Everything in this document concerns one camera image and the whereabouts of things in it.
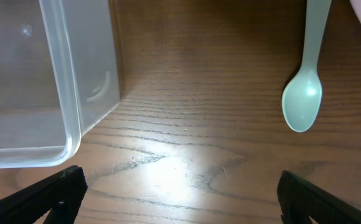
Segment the black object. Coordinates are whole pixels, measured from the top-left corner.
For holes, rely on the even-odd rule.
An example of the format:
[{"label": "black object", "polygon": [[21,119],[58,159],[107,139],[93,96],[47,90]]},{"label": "black object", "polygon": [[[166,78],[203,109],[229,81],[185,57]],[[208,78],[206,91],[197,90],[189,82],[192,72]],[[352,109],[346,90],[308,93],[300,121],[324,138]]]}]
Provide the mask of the black object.
[{"label": "black object", "polygon": [[44,224],[74,223],[87,188],[82,168],[71,166],[0,200],[0,224],[31,224],[49,210]]},{"label": "black object", "polygon": [[285,224],[361,223],[361,211],[290,171],[283,171],[278,198]]}]

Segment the mint green spoon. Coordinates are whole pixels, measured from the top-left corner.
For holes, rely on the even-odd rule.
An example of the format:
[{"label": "mint green spoon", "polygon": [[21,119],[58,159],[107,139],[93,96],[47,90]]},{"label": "mint green spoon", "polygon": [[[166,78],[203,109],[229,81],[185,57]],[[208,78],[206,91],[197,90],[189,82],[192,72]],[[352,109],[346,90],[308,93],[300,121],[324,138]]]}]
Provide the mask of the mint green spoon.
[{"label": "mint green spoon", "polygon": [[317,62],[330,5],[331,0],[307,0],[301,68],[287,84],[281,100],[284,118],[296,132],[304,132],[312,126],[322,101]]}]

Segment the spoon bowl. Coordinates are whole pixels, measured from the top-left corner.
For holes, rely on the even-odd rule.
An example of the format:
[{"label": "spoon bowl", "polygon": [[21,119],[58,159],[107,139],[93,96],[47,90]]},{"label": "spoon bowl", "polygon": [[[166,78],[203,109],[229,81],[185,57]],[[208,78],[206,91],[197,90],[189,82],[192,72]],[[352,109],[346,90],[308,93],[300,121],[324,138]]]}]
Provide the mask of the spoon bowl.
[{"label": "spoon bowl", "polygon": [[288,126],[296,132],[308,130],[322,101],[322,84],[316,69],[301,68],[287,84],[281,100]]}]

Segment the plastic spoon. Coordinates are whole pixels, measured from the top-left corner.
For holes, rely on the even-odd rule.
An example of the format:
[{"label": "plastic spoon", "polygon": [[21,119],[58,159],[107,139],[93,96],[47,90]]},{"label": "plastic spoon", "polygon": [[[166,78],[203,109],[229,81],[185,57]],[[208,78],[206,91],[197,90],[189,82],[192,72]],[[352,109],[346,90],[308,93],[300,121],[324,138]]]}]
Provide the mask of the plastic spoon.
[{"label": "plastic spoon", "polygon": [[305,42],[302,64],[283,91],[283,115],[297,132],[308,130],[316,119],[322,101],[322,84],[317,62],[331,0],[307,0]]}]

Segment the wooden table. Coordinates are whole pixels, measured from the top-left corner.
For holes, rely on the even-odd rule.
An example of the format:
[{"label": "wooden table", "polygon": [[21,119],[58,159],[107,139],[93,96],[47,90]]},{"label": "wooden table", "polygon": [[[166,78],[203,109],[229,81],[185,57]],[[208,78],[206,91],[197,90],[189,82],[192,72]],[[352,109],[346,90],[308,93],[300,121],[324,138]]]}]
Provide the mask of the wooden table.
[{"label": "wooden table", "polygon": [[281,223],[276,186],[291,170],[361,209],[361,25],[348,1],[329,14],[314,126],[295,133],[281,112],[305,5],[113,1],[119,107],[65,164],[0,169],[0,198],[77,164],[89,190],[76,223]]}]

